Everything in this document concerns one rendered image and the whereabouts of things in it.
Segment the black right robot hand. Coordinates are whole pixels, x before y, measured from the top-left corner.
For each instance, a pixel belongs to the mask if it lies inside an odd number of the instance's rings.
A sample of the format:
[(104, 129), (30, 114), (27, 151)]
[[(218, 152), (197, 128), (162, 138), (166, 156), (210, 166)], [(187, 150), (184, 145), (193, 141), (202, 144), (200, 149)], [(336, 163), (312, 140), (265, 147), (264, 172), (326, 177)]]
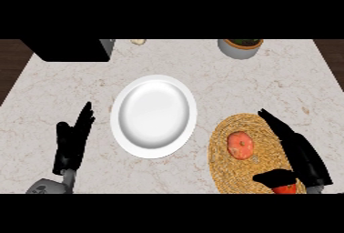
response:
[(258, 116), (265, 121), (283, 148), (292, 172), (305, 187), (327, 186), (333, 184), (320, 155), (309, 145), (305, 137), (295, 133), (290, 127), (264, 110)]

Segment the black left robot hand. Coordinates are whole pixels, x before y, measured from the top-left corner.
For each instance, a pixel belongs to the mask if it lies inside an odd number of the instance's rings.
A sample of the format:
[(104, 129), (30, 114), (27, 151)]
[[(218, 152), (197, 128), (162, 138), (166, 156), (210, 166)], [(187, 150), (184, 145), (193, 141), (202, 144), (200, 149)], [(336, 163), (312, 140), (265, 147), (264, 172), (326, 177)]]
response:
[(94, 123), (91, 103), (86, 102), (76, 118), (75, 125), (64, 121), (55, 124), (55, 153), (51, 172), (61, 176), (66, 170), (76, 171), (82, 162), (85, 141)]

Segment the orange squash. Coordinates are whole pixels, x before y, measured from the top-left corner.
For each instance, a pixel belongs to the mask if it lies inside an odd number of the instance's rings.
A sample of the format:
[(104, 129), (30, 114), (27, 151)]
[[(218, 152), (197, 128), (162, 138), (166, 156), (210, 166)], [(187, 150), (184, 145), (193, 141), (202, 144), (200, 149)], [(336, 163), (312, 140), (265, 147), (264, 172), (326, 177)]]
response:
[(227, 136), (227, 150), (237, 160), (244, 160), (252, 156), (253, 142), (243, 131), (237, 131)]

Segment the woven straw round placemat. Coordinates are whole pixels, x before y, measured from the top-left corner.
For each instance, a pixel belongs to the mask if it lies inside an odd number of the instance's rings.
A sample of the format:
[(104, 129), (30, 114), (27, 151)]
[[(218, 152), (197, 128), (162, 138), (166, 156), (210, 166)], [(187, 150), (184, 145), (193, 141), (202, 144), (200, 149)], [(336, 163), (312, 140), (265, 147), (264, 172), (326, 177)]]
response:
[[(244, 132), (252, 139), (252, 155), (236, 159), (227, 149), (227, 137)], [(216, 125), (206, 151), (209, 173), (222, 194), (272, 194), (272, 190), (252, 180), (255, 174), (275, 168), (292, 170), (275, 134), (258, 115), (228, 116)]]

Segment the white round plate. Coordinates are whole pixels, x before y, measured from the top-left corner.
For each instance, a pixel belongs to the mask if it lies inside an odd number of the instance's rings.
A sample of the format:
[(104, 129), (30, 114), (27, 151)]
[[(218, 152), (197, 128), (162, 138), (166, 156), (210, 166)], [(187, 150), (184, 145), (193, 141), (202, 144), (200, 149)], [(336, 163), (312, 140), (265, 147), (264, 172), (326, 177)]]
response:
[(143, 76), (123, 87), (112, 103), (114, 141), (138, 158), (165, 157), (187, 142), (196, 119), (196, 101), (187, 86), (169, 76)]

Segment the red vegetable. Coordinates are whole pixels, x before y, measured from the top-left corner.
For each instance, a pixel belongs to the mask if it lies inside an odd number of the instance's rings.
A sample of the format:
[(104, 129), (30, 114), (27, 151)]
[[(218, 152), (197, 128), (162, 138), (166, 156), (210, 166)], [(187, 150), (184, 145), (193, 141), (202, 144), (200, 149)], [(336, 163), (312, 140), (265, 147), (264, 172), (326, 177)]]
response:
[(272, 187), (271, 190), (275, 194), (293, 194), (295, 193), (295, 185), (289, 184), (289, 185), (284, 185), (280, 187)]

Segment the black box appliance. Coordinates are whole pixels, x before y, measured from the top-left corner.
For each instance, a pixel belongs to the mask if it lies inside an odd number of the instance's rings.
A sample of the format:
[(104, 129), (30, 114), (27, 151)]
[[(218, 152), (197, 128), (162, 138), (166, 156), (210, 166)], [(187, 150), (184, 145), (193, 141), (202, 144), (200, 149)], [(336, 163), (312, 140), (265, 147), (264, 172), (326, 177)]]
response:
[(21, 38), (21, 42), (45, 62), (107, 62), (114, 40)]

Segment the grey plant pot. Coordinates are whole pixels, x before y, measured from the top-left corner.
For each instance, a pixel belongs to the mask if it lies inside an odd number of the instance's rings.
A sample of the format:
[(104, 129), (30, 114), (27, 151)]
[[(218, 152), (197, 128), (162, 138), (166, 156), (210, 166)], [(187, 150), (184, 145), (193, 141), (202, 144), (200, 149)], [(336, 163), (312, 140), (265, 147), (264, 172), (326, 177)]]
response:
[(262, 40), (258, 40), (258, 44), (253, 46), (238, 46), (228, 39), (216, 40), (216, 47), (219, 52), (233, 59), (249, 59), (258, 52)]

